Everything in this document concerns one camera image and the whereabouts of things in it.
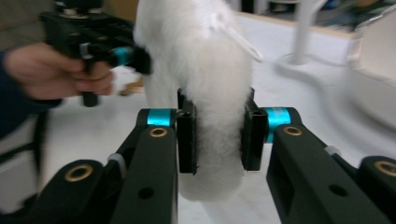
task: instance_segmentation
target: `white table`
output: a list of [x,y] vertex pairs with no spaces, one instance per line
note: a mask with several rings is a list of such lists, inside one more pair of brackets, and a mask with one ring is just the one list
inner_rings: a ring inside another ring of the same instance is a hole
[[[302,67],[304,74],[282,73],[277,64],[291,51],[294,28],[288,23],[243,14],[247,36],[263,53],[265,62],[254,64],[252,87],[258,106],[292,106],[300,112],[305,126],[325,143],[338,147],[344,158],[357,166],[362,157],[385,155],[396,158],[396,132],[366,117],[348,98],[345,66],[316,61]],[[328,62],[346,64],[351,35],[316,29],[310,52]],[[118,69],[117,90],[136,78]],[[65,164],[79,159],[106,163],[133,129],[145,95],[102,98],[94,108],[81,106],[71,98],[54,109],[45,148],[43,183]],[[222,203],[189,202],[179,197],[180,224],[280,223],[265,175],[271,145],[265,145],[262,170],[246,173],[235,195]]]

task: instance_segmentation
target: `screw hole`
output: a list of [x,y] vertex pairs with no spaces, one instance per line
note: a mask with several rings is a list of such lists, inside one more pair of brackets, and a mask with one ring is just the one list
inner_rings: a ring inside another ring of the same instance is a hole
[[162,133],[163,133],[163,130],[158,130],[158,129],[157,129],[157,130],[154,130],[153,133],[154,133],[154,134],[162,134]]
[[333,194],[336,194],[338,196],[341,196],[341,197],[347,196],[347,191],[338,185],[330,185],[329,189],[332,191]]
[[143,188],[143,189],[139,190],[138,195],[139,195],[140,199],[143,199],[143,200],[149,199],[154,195],[154,189]]
[[78,168],[77,170],[75,170],[72,174],[71,177],[73,178],[77,178],[79,176],[85,175],[85,173],[87,172],[87,170],[85,168]]

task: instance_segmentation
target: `white surface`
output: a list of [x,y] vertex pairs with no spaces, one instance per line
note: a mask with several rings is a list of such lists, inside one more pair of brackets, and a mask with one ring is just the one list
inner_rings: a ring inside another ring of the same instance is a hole
[[[328,145],[338,147],[353,165],[368,155],[396,158],[396,133],[366,117],[348,97],[346,67],[313,61],[298,68],[303,72],[291,73],[282,64],[291,52],[294,29],[247,18],[240,21],[248,39],[264,56],[264,63],[254,64],[252,87],[258,106],[295,107],[305,126]],[[313,55],[332,63],[346,63],[349,40],[313,34],[311,45]],[[118,87],[133,78],[120,72]],[[70,161],[94,159],[105,163],[133,129],[137,112],[145,106],[144,94],[136,94],[107,97],[95,108],[83,107],[78,98],[73,98],[55,109],[49,123],[44,182]],[[245,174],[241,188],[228,202],[189,202],[179,197],[178,223],[280,223],[265,181],[269,155],[270,145],[266,145],[262,170]]]
[[360,26],[349,54],[350,83],[357,104],[396,129],[396,5]]
[[17,130],[7,135],[0,141],[0,154],[8,152],[16,147],[21,147],[33,141],[33,130],[35,127],[35,118],[32,116],[25,121]]
[[21,208],[25,199],[37,193],[36,178],[32,151],[0,164],[0,211],[11,213]]

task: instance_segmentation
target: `blurred background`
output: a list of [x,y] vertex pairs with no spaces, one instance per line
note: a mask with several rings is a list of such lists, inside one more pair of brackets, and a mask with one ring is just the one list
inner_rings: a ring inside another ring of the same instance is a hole
[[[235,11],[294,21],[301,0],[226,0]],[[134,21],[138,0],[104,1],[109,14]],[[0,49],[42,41],[37,15],[52,9],[52,0],[0,0]],[[379,14],[396,0],[329,0],[317,17],[317,25],[352,32],[368,18]]]

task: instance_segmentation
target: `person's finger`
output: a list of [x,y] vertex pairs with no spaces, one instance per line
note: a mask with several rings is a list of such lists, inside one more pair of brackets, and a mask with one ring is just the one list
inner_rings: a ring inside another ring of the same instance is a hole
[[95,93],[98,95],[110,95],[111,92],[113,92],[113,86],[109,86],[108,88],[101,91],[96,91]]
[[80,94],[76,89],[76,81],[66,76],[37,85],[23,85],[21,88],[30,98],[36,100],[55,100]]
[[96,80],[83,79],[77,82],[79,91],[101,91],[112,85],[113,73],[108,71],[107,75]]
[[41,49],[38,51],[38,55],[45,64],[68,72],[78,72],[84,69],[84,62],[81,59],[71,59],[43,43],[37,44],[37,47]]
[[76,72],[73,74],[73,78],[76,79],[100,79],[106,76],[111,67],[105,62],[97,62],[93,65],[91,71],[89,73],[85,71]]

